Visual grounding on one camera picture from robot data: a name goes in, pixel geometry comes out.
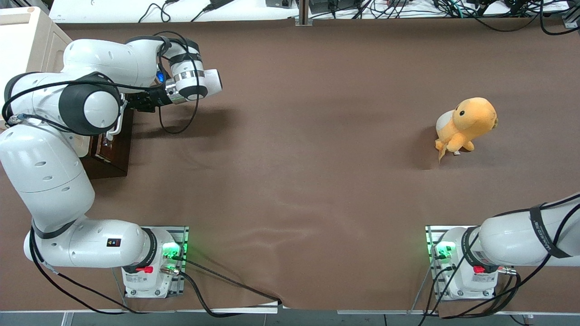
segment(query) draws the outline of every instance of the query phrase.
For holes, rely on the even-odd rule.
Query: brown fabric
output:
[[[93,181],[88,216],[186,224],[191,258],[289,307],[405,310],[428,265],[426,224],[477,224],[578,190],[576,33],[550,37],[537,24],[498,33],[440,19],[317,25],[62,26],[73,39],[116,42],[175,30],[199,43],[204,67],[218,68],[224,85],[180,136],[163,133],[155,114],[136,114],[129,175]],[[498,128],[438,165],[435,121],[475,96],[495,106]],[[182,125],[191,109],[164,108],[164,120]],[[82,309],[25,259],[29,214],[1,182],[0,295],[12,299],[0,309]],[[118,298],[110,270],[62,270]],[[546,268],[509,310],[579,312],[576,274]],[[267,301],[193,276],[211,307]],[[200,307],[189,286],[181,298],[130,304]]]

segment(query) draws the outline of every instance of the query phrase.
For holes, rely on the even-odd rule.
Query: warning label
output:
[[[472,281],[477,283],[495,282],[495,275],[473,274]]]
[[[146,282],[147,277],[142,277],[139,275],[125,275],[125,280],[127,282],[131,282],[131,283],[141,283],[141,282]]]

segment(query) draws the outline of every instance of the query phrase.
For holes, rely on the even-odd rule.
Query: velcro strap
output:
[[[195,61],[201,61],[201,55],[199,53],[182,53],[181,55],[176,55],[176,56],[172,56],[169,58],[169,65],[172,66],[176,63],[180,63],[180,62],[184,62],[184,61],[189,61],[190,56],[193,58],[193,60]]]
[[[546,226],[543,223],[542,219],[542,211],[540,209],[540,205],[534,206],[530,208],[530,221],[532,221],[532,228],[538,240],[542,243],[543,247],[546,249],[550,256],[554,256],[556,258],[568,258],[571,257],[569,254],[565,253],[564,251],[558,249],[550,235],[548,235],[548,231],[546,230]]]

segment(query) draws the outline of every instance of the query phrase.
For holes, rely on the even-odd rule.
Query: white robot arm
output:
[[[539,266],[548,255],[546,266],[580,266],[579,210],[580,193],[494,216],[480,227],[447,231],[432,251],[440,267],[459,266],[448,296],[487,299],[496,286],[498,268]],[[451,274],[444,273],[447,281]]]
[[[47,264],[123,267],[125,285],[134,290],[128,291],[133,296],[167,294],[171,276],[160,270],[175,265],[169,258],[179,253],[179,246],[163,229],[87,219],[95,192],[71,147],[71,132],[109,131],[124,100],[127,108],[154,108],[220,92],[218,72],[204,70],[197,44],[186,42],[187,47],[166,37],[138,37],[126,44],[80,39],[66,48],[60,73],[26,73],[8,82],[2,114],[12,126],[0,135],[0,161],[32,214],[38,253]],[[147,89],[162,55],[170,61],[173,78]],[[88,83],[49,86],[18,97],[30,88],[63,81]],[[107,83],[127,88],[102,85]],[[24,251],[31,259],[29,236]]]

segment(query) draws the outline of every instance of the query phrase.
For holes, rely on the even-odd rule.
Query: plush toy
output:
[[[439,150],[439,161],[445,151],[459,154],[461,147],[474,149],[472,140],[498,125],[498,116],[491,103],[482,97],[474,97],[461,102],[455,110],[444,113],[437,119],[435,129],[439,139],[435,148]]]

